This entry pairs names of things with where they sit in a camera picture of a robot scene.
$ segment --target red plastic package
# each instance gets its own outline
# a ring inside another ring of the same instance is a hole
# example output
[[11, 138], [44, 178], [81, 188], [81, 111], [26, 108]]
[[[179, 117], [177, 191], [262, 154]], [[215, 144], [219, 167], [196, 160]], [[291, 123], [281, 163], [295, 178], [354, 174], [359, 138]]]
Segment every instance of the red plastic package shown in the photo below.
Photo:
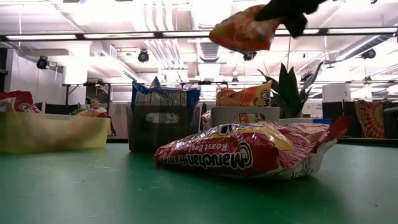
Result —
[[223, 20], [210, 32], [210, 40], [242, 54], [269, 50], [275, 30], [283, 22], [283, 18], [255, 21], [254, 16], [264, 6], [249, 7]]
[[33, 97], [28, 91], [12, 91], [0, 93], [0, 111], [31, 112], [39, 113], [40, 110], [33, 107]]
[[293, 179], [319, 170], [324, 153], [347, 132], [350, 120], [220, 125], [158, 148], [155, 164], [240, 178]]

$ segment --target table surface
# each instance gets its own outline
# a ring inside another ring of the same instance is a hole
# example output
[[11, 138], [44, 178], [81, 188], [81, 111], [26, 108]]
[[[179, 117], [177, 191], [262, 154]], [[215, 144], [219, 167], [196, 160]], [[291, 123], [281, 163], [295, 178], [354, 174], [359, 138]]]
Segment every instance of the table surface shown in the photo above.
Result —
[[247, 181], [154, 166], [127, 144], [0, 155], [2, 224], [398, 223], [398, 149], [335, 145], [317, 174]]

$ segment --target yellow plastic bin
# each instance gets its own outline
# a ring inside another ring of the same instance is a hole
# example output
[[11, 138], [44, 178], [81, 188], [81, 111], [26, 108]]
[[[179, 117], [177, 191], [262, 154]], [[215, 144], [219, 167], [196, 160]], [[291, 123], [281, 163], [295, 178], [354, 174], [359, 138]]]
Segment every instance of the yellow plastic bin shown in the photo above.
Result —
[[109, 118], [0, 113], [0, 152], [104, 149], [109, 129]]

